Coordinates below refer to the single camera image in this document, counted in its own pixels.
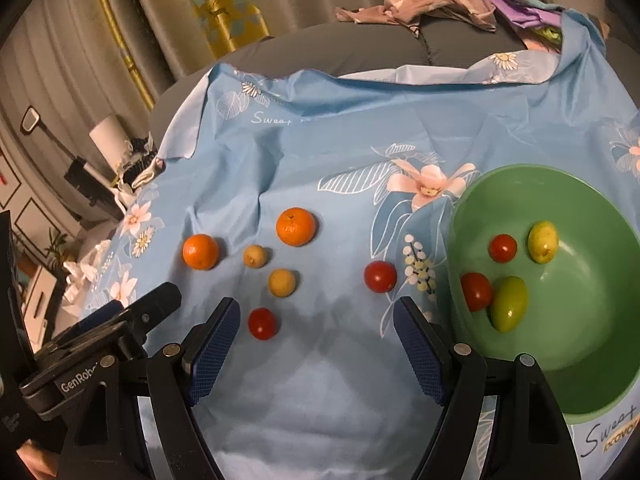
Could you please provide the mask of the person's left hand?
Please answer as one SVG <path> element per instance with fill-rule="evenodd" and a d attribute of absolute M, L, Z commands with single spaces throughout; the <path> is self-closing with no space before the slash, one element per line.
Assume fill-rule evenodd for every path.
<path fill-rule="evenodd" d="M 58 476 L 60 456 L 42 448 L 32 440 L 27 440 L 18 450 L 22 462 L 39 480 L 55 480 Z"/>

